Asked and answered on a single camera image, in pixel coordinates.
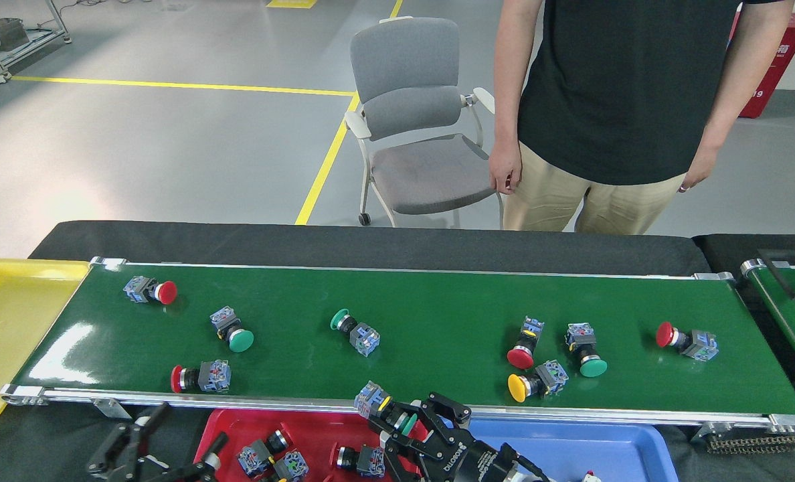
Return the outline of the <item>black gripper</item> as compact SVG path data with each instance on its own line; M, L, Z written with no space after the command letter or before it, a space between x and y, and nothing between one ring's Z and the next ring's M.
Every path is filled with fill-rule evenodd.
M369 417L392 480L505 481L516 471L510 445L494 449L473 438L468 406L438 392L410 406L415 415Z

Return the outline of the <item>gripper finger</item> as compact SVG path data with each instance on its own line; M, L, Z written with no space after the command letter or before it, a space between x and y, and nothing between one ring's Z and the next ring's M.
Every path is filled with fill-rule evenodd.
M228 440L227 434L220 431L198 461L177 469L162 470L159 475L149 478L149 481L217 481L216 473L222 465L218 455Z
M163 402L132 423L118 423L88 460L88 474L106 481L147 481L170 471L149 452L149 439L167 415Z

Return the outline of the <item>person's right hand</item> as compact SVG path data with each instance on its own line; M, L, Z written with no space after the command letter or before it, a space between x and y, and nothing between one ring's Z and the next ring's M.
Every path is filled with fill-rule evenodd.
M496 141L489 155L489 182L496 192L514 194L522 178L522 153L518 141Z

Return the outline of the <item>person's left hand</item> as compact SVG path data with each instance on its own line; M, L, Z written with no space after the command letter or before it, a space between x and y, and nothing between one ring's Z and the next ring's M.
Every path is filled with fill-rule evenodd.
M683 194L692 190L698 183L710 176L717 162L719 149L716 147L699 147L688 172L680 183L678 193Z

